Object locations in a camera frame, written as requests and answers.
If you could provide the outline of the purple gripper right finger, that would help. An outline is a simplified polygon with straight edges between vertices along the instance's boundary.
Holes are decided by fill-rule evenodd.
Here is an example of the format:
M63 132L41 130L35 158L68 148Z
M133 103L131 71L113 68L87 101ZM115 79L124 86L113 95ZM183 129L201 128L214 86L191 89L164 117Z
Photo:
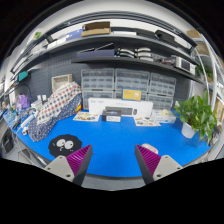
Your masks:
M145 184L182 169L182 166L169 155L160 156L140 145L135 145L135 156Z

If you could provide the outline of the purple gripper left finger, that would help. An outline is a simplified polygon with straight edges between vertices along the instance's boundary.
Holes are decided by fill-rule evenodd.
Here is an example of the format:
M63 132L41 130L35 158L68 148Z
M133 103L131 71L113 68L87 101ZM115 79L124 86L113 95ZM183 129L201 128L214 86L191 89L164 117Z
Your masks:
M81 186L92 155L92 145L88 145L67 157L58 156L45 167L45 170Z

